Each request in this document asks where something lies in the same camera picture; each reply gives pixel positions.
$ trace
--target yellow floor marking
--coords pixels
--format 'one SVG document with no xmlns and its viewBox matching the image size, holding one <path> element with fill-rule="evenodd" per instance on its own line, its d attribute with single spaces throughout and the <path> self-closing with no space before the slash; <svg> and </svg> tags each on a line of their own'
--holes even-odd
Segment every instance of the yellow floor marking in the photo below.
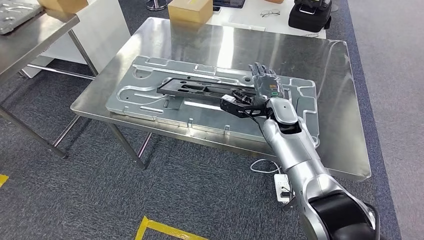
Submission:
<svg viewBox="0 0 424 240">
<path fill-rule="evenodd" d="M 3 184 L 6 182 L 8 178 L 9 178 L 8 176 L 0 174 L 0 188 L 3 186 Z"/>
<path fill-rule="evenodd" d="M 135 240 L 141 240 L 143 238 L 143 235 L 145 234 L 146 229 L 153 229 L 158 232 L 184 240 L 208 240 L 207 238 L 197 236 L 192 233 L 182 231 L 180 229 L 176 229 L 163 223 L 149 220 L 146 216 L 144 216 L 143 220 L 141 221 L 140 227 L 137 231 L 137 235 L 135 236 Z"/>
</svg>

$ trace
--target white power strip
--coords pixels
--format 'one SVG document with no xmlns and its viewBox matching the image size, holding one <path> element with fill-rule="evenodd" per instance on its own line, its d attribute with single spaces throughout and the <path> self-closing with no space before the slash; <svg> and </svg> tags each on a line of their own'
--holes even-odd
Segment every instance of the white power strip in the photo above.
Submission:
<svg viewBox="0 0 424 240">
<path fill-rule="evenodd" d="M 286 174 L 274 174 L 275 192 L 277 200 L 284 204 L 290 201 L 290 184 Z"/>
</svg>

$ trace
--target steel table surface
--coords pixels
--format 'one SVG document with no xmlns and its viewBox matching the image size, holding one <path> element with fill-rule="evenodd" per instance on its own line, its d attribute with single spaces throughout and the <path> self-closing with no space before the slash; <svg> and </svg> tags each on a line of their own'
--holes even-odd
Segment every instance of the steel table surface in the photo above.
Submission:
<svg viewBox="0 0 424 240">
<path fill-rule="evenodd" d="M 0 35 L 0 85 L 79 22 L 75 14 L 46 10 L 12 32 Z"/>
<path fill-rule="evenodd" d="M 282 76 L 316 82 L 322 163 L 333 175 L 371 176 L 367 146 L 344 41 L 226 26 L 170 23 L 148 18 L 71 105 L 77 115 L 201 145 L 275 159 L 272 149 L 231 135 L 174 126 L 109 112 L 105 104 L 136 56 L 249 70 L 261 62 Z"/>
</svg>

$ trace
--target black bag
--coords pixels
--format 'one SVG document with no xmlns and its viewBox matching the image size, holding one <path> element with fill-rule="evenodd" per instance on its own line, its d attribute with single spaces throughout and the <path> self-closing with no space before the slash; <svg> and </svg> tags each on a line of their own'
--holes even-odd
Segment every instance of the black bag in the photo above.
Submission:
<svg viewBox="0 0 424 240">
<path fill-rule="evenodd" d="M 310 8 L 305 7 L 303 4 L 296 4 L 291 9 L 288 25 L 295 29 L 314 33 L 318 33 L 323 28 L 328 29 L 331 23 L 330 12 L 332 4 L 332 1 L 329 1 L 324 9 L 322 7 Z"/>
</svg>

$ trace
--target robotic arm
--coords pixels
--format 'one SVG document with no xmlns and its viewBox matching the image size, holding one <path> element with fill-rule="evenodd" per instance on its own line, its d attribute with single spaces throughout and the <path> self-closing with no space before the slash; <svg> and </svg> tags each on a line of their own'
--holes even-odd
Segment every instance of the robotic arm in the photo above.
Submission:
<svg viewBox="0 0 424 240">
<path fill-rule="evenodd" d="M 297 201 L 307 239 L 379 240 L 377 211 L 331 177 L 321 163 L 305 122 L 292 103 L 283 98 L 274 71 L 258 63 L 251 68 L 256 96 L 248 100 L 235 92 L 233 96 L 222 97 L 220 105 L 240 118 L 257 117 L 254 110 L 261 110 L 259 115 L 266 116 L 261 131 L 288 176 L 295 196 L 292 201 Z"/>
</svg>

